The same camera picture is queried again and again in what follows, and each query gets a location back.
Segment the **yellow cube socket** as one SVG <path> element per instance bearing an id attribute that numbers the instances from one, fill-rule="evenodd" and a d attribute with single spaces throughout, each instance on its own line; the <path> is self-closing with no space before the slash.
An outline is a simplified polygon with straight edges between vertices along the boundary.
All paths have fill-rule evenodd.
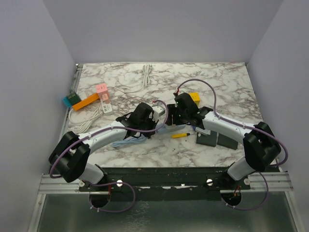
<path id="1" fill-rule="evenodd" d="M 199 106 L 200 104 L 200 96 L 197 92 L 189 93 L 190 97 L 194 101 L 194 103 Z"/>

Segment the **light blue power strip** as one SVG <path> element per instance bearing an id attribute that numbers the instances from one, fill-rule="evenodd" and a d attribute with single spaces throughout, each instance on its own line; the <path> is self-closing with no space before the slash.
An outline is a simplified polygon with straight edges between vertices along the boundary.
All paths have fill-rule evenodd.
<path id="1" fill-rule="evenodd" d="M 179 131 L 185 128 L 185 125 L 166 125 L 166 124 L 157 124 L 156 126 L 156 133 L 157 134 L 166 134 L 166 133 L 172 133 L 174 131 Z"/>

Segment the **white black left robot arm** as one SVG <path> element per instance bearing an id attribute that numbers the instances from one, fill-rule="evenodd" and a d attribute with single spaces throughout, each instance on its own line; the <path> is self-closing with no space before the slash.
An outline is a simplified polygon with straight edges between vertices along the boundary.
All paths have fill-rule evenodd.
<path id="1" fill-rule="evenodd" d="M 136 134 L 150 138 L 164 113 L 164 108 L 142 102 L 133 112 L 101 129 L 82 134 L 65 133 L 49 157 L 50 177 L 62 177 L 67 183 L 79 179 L 90 183 L 97 191 L 103 190 L 107 184 L 106 173 L 99 165 L 88 163 L 89 156 L 104 146 Z"/>

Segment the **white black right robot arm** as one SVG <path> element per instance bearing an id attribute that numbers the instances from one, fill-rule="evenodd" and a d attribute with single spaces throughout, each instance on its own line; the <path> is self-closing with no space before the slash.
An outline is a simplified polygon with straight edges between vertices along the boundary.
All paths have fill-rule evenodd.
<path id="1" fill-rule="evenodd" d="M 167 125 L 190 124 L 196 129 L 215 131 L 243 145 L 244 157 L 231 164 L 222 176 L 222 184 L 227 189 L 233 189 L 246 175 L 265 171 L 281 152 L 279 142 L 264 122 L 246 125 L 224 118 L 214 109 L 199 108 L 187 93 L 174 100 L 174 104 L 168 104 Z"/>

